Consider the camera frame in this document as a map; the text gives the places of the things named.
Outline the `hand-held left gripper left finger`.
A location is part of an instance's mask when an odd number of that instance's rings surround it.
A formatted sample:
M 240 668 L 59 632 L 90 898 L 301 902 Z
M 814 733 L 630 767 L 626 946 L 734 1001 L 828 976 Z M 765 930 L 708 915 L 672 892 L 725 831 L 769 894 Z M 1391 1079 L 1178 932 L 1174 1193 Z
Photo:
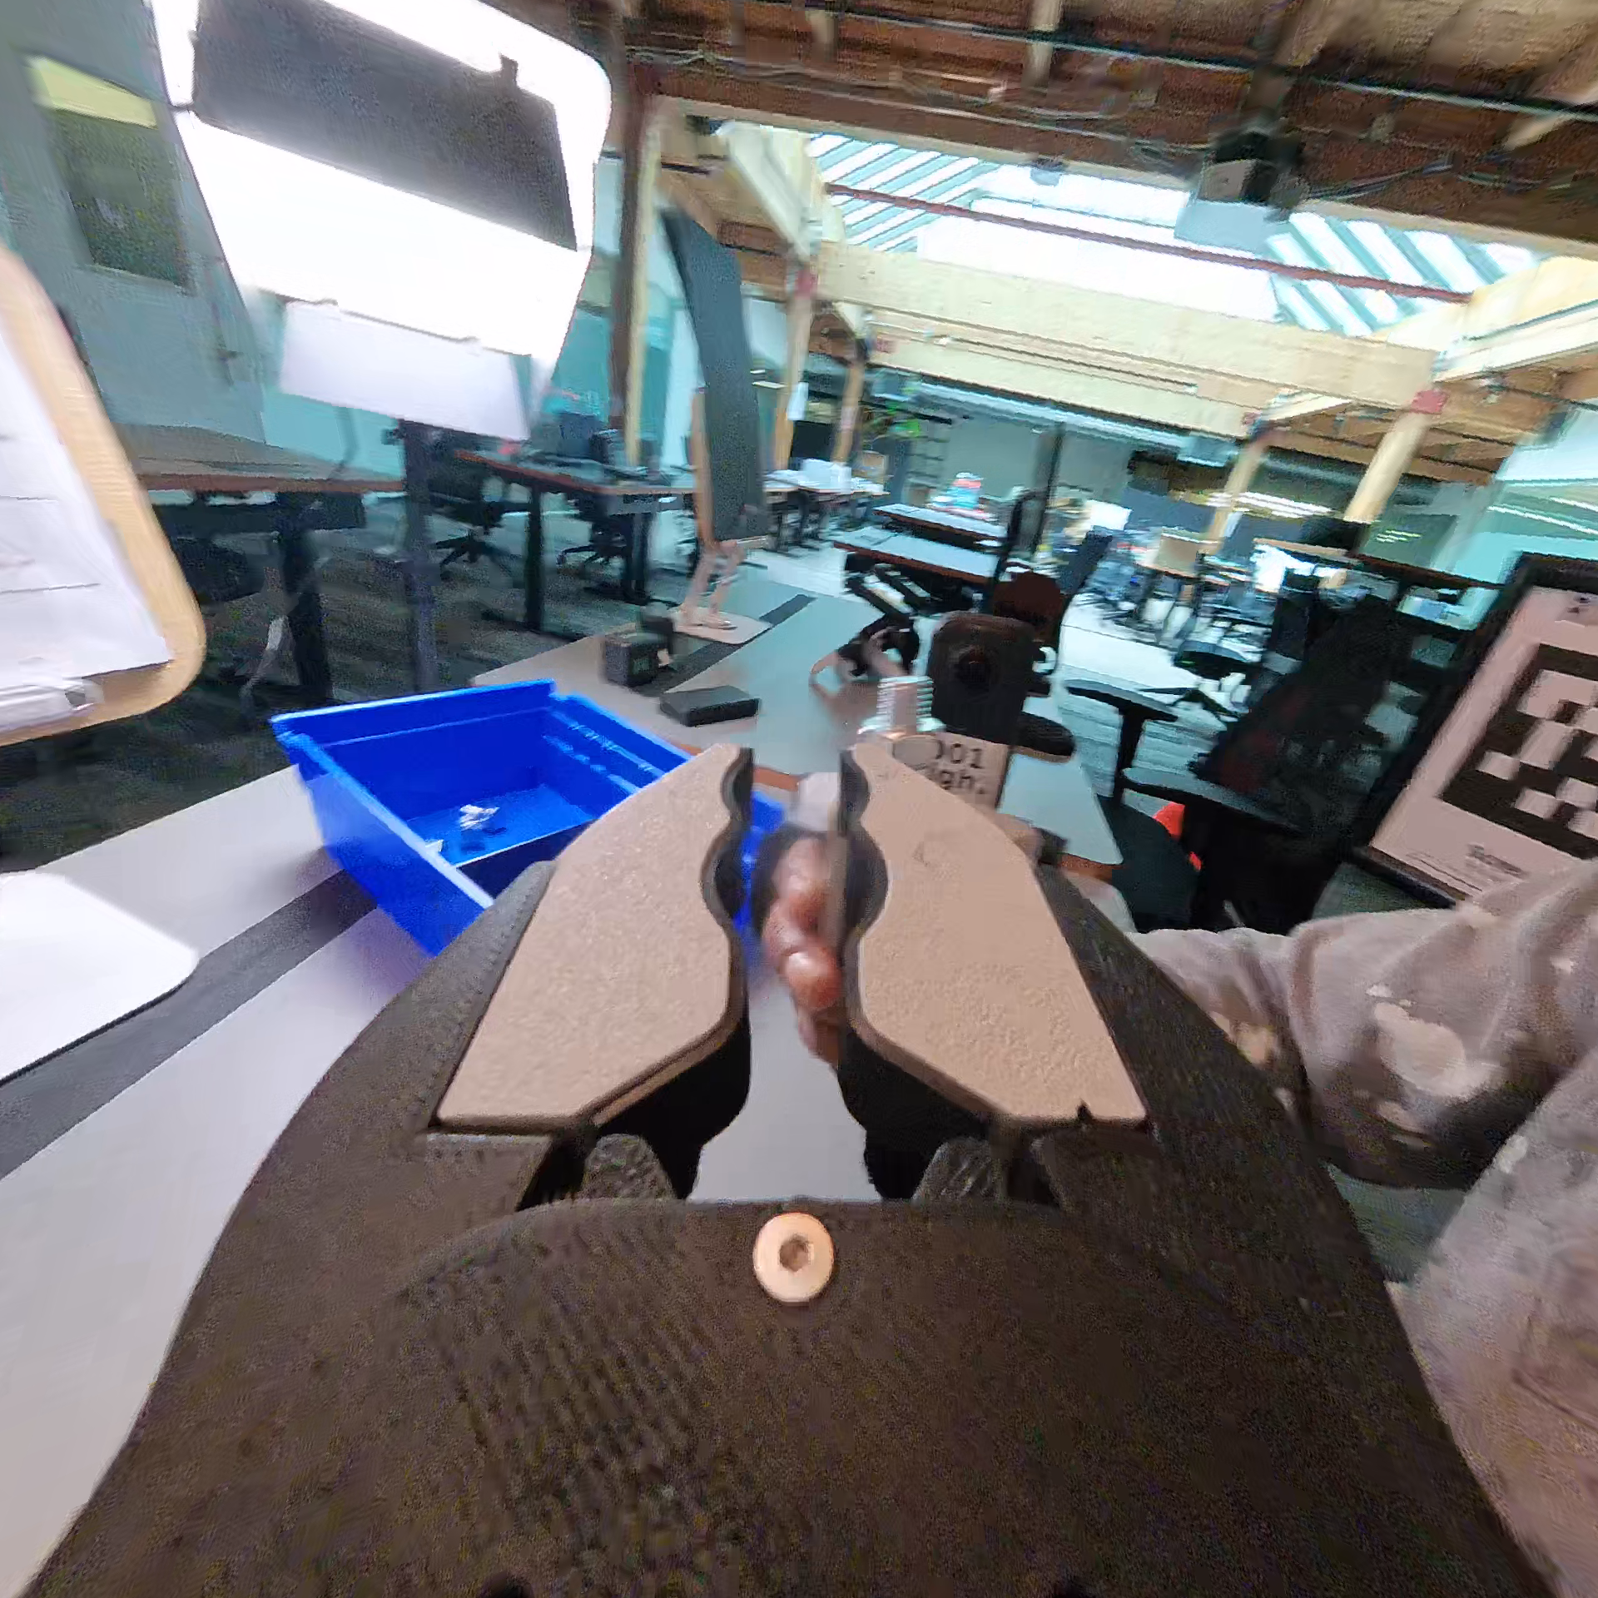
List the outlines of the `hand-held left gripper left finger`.
M 441 1130 L 626 1134 L 670 1185 L 696 1185 L 750 1094 L 734 917 L 752 799 L 750 752 L 714 746 L 559 854 L 436 1107 Z

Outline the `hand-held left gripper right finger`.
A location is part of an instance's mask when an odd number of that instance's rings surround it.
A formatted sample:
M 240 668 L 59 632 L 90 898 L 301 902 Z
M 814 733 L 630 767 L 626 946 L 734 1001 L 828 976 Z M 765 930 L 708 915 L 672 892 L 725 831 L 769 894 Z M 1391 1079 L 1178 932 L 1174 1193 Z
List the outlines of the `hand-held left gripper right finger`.
M 841 757 L 839 1084 L 879 1187 L 974 1145 L 997 1187 L 1149 1166 L 1149 1107 L 1046 885 L 1003 830 L 885 746 Z

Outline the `blue plastic bin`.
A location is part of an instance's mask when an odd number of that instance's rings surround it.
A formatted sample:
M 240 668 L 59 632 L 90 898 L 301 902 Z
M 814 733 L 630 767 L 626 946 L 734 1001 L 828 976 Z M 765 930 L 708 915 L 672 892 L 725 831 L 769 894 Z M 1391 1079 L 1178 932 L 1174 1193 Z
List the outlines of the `blue plastic bin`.
M 325 850 L 428 955 L 689 759 L 550 681 L 284 714 L 272 733 Z M 464 805 L 500 807 L 504 830 L 461 833 Z

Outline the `person's right forearm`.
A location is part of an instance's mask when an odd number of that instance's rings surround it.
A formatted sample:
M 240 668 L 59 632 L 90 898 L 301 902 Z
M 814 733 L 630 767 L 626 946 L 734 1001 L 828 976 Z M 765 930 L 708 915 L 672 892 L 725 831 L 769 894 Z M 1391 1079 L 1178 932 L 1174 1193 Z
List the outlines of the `person's right forearm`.
M 1322 1157 L 1463 1193 L 1396 1311 L 1518 1547 L 1596 1594 L 1596 864 L 1452 909 L 1132 942 Z

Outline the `person's right hand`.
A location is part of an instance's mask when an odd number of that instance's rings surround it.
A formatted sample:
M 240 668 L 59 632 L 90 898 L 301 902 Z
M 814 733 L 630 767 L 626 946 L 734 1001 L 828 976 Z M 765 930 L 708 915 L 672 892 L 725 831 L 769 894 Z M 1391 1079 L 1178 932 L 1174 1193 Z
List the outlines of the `person's right hand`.
M 830 864 L 824 841 L 801 835 L 771 870 L 761 946 L 765 963 L 786 989 L 797 1031 L 828 1067 L 841 1062 L 845 1010 L 843 968 L 824 938 Z

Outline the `black handheld device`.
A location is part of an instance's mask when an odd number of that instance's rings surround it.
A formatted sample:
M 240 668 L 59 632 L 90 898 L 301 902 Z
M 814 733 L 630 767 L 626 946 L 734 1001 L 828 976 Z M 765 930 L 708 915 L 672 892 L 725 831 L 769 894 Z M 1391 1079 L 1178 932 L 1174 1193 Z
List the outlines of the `black handheld device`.
M 811 668 L 811 687 L 820 687 L 826 677 L 847 685 L 913 675 L 921 658 L 917 622 L 932 607 L 929 590 L 887 565 L 849 575 L 845 590 L 866 601 L 873 617 Z

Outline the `black strip mat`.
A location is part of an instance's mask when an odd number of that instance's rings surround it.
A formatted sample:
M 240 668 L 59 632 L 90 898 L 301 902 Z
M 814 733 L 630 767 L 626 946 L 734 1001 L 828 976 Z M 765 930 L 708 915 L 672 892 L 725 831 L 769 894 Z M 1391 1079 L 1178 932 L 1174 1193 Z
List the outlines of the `black strip mat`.
M 790 618 L 809 609 L 812 597 L 795 592 L 782 603 L 771 607 L 765 615 L 746 617 L 719 613 L 710 622 L 679 628 L 674 634 L 674 666 L 658 681 L 651 683 L 651 695 L 691 687 L 706 674 L 715 672 L 727 662 L 738 658 L 753 645 L 761 645 L 774 636 L 774 632 Z

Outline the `black mesh office chair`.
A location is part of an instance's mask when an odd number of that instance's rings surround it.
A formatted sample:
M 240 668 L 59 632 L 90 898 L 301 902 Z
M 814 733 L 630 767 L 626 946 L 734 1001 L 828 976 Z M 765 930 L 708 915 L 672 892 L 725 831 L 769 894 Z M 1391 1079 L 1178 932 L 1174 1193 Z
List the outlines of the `black mesh office chair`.
M 1288 932 L 1311 919 L 1385 763 L 1372 714 L 1408 655 L 1402 622 L 1376 597 L 1358 601 L 1183 771 L 1138 757 L 1147 727 L 1174 721 L 1172 710 L 1111 685 L 1067 685 L 1119 717 L 1105 820 L 1123 860 L 1111 885 L 1138 932 Z M 1153 820 L 1166 801 L 1189 807 L 1201 871 Z

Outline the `wooden panel stand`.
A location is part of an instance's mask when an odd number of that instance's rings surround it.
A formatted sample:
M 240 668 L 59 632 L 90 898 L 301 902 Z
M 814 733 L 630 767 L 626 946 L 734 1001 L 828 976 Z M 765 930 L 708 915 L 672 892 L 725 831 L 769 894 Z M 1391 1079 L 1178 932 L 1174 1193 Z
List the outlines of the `wooden panel stand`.
M 748 554 L 765 548 L 767 539 L 761 537 L 700 540 L 689 590 L 683 601 L 670 609 L 674 632 L 731 647 L 744 647 L 769 632 L 767 620 L 727 611 L 729 592 Z

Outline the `black white marker board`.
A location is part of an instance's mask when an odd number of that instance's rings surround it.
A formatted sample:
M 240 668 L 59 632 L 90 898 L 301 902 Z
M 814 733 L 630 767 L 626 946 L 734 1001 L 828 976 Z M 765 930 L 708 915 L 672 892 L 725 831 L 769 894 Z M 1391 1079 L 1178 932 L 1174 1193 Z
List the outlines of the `black white marker board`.
M 1364 828 L 1368 866 L 1438 904 L 1594 860 L 1594 561 L 1518 559 Z

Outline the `tall black panel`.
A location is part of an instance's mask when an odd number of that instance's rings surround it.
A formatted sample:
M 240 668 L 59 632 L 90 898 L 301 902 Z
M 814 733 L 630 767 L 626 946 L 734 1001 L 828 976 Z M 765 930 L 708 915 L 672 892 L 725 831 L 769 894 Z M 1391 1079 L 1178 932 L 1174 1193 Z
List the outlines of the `tall black panel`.
M 712 535 L 742 542 L 769 531 L 767 443 L 753 384 L 744 280 L 736 257 L 689 213 L 662 215 L 685 291 L 704 390 Z

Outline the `black light stand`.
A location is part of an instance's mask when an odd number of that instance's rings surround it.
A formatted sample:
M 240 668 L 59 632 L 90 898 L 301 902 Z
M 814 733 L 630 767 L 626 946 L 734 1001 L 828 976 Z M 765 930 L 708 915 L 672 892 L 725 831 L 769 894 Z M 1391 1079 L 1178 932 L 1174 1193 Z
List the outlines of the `black light stand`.
M 441 687 L 441 664 L 434 613 L 434 550 L 430 537 L 430 451 L 428 428 L 396 422 L 396 440 L 405 466 L 405 601 L 409 613 L 409 655 L 415 693 Z

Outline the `dark wooden desk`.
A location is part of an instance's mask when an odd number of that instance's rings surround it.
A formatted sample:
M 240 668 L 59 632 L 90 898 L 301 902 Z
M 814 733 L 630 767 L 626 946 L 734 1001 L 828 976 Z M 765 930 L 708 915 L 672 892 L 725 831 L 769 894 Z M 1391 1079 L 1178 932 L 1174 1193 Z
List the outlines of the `dark wooden desk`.
M 114 430 L 143 489 L 166 497 L 154 514 L 202 613 L 266 588 L 266 567 L 242 546 L 266 539 L 299 696 L 329 706 L 333 668 L 314 537 L 365 529 L 367 500 L 398 495 L 402 478 L 204 428 Z
M 561 643 L 580 639 L 578 632 L 550 630 L 546 624 L 544 499 L 552 493 L 588 497 L 599 502 L 603 516 L 618 516 L 626 521 L 622 578 L 618 586 L 613 586 L 613 592 L 630 607 L 651 603 L 653 521 L 670 502 L 681 502 L 691 493 L 693 480 L 689 476 L 656 478 L 596 462 L 529 464 L 480 451 L 455 451 L 455 459 L 461 464 L 483 466 L 489 476 L 525 487 L 531 495 L 525 512 L 521 611 L 487 611 L 485 617 L 491 622 L 527 634 L 546 634 Z

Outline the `grey ceiling box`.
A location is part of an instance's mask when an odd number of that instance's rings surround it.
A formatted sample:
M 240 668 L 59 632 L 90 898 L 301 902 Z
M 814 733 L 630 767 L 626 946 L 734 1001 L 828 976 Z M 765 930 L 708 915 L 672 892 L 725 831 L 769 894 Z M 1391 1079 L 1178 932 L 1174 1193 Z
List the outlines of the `grey ceiling box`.
M 1210 141 L 1172 236 L 1191 247 L 1260 253 L 1305 194 L 1303 135 L 1254 118 Z

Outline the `wooden document board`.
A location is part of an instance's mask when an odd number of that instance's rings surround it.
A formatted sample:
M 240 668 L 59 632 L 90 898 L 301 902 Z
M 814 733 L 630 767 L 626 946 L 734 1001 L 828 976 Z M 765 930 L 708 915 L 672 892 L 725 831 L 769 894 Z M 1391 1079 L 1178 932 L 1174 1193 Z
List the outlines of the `wooden document board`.
M 46 411 L 97 510 L 110 525 L 126 567 L 143 590 L 171 653 L 168 666 L 101 677 L 99 702 L 48 721 L 4 725 L 2 693 L 2 746 L 21 746 L 124 721 L 171 702 L 196 677 L 208 634 L 168 535 L 154 518 L 147 489 L 133 474 L 63 320 L 27 265 L 10 249 L 2 251 L 4 335 L 13 341 L 31 371 Z

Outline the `white diffuser panel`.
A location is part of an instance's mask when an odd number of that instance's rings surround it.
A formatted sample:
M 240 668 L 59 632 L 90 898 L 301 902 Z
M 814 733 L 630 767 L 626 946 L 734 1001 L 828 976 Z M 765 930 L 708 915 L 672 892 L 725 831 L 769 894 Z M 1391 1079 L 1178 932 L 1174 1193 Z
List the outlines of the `white diffuser panel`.
M 461 434 L 519 441 L 531 430 L 512 354 L 333 305 L 286 303 L 278 384 L 331 407 Z

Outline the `printed instruction sheet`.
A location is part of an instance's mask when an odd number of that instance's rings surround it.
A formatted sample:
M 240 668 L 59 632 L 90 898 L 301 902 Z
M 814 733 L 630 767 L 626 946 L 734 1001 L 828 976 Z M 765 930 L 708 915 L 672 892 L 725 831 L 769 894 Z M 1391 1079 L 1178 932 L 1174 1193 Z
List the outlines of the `printed instruction sheet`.
M 110 525 L 4 335 L 4 725 L 76 714 L 99 702 L 101 677 L 169 660 Z

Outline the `black light flag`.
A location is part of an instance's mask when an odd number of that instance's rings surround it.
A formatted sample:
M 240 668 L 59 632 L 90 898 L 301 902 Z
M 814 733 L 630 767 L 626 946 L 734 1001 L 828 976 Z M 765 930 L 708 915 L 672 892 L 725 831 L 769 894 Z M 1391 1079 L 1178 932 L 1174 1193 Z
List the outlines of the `black light flag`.
M 209 128 L 577 249 L 556 109 L 331 4 L 202 2 L 192 112 Z

